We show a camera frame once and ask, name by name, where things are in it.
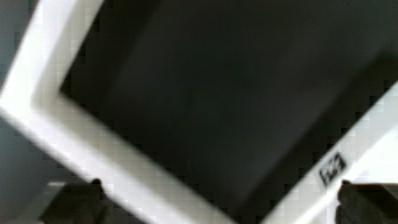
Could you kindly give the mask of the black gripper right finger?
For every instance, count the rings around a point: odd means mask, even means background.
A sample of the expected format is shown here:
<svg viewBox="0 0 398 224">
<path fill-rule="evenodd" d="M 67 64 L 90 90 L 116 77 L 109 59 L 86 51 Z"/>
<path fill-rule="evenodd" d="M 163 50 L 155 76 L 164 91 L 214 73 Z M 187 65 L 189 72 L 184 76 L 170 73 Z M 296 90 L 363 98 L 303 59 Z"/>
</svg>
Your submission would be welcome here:
<svg viewBox="0 0 398 224">
<path fill-rule="evenodd" d="M 398 184 L 342 182 L 335 224 L 398 224 Z"/>
</svg>

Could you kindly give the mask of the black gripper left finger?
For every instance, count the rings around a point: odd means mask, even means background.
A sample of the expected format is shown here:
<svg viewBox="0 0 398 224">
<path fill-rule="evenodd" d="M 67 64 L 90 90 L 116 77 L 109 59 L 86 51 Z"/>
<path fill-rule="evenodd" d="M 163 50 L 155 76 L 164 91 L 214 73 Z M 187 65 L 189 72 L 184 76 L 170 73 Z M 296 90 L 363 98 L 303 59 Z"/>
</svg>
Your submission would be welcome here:
<svg viewBox="0 0 398 224">
<path fill-rule="evenodd" d="M 45 224 L 104 224 L 107 195 L 102 180 L 68 184 L 56 196 L 40 220 Z"/>
</svg>

